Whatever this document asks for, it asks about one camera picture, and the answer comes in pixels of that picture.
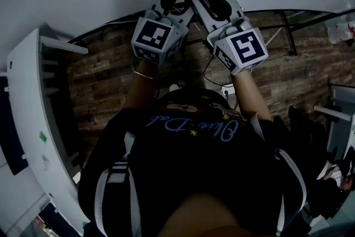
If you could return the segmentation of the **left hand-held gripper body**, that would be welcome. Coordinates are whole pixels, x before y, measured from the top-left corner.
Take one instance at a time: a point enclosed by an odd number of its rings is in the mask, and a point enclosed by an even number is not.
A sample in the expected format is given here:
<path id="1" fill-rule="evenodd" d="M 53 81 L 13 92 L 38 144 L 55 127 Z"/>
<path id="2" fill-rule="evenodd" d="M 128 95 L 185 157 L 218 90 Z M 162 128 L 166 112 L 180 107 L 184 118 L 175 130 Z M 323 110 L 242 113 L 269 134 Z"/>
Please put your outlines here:
<path id="1" fill-rule="evenodd" d="M 163 65 L 181 47 L 188 34 L 187 21 L 182 16 L 165 16 L 148 9 L 138 19 L 131 46 L 137 58 Z"/>

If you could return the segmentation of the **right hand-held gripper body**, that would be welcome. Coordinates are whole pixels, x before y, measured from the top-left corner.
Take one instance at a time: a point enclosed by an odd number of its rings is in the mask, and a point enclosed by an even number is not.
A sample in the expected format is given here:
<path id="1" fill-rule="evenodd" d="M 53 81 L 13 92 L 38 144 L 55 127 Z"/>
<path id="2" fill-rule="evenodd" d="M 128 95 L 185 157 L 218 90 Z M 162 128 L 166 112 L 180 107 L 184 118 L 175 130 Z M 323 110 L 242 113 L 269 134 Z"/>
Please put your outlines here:
<path id="1" fill-rule="evenodd" d="M 251 69 L 268 58 L 268 51 L 258 28 L 245 16 L 207 35 L 212 54 L 232 74 Z"/>

